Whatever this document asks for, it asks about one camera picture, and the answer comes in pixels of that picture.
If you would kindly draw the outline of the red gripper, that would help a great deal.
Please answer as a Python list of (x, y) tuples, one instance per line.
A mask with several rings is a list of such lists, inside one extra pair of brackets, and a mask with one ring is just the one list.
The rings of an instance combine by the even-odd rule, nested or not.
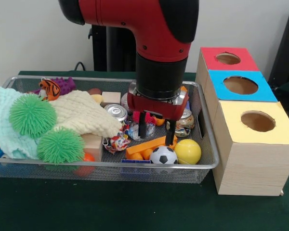
[(166, 124), (167, 134), (165, 145), (173, 145), (176, 129), (175, 120), (179, 120), (182, 117), (187, 101), (188, 95), (186, 92), (181, 92), (179, 96), (172, 101), (157, 101), (128, 93), (129, 108), (140, 112), (138, 136), (141, 139), (146, 137), (145, 112), (149, 112), (168, 120)]

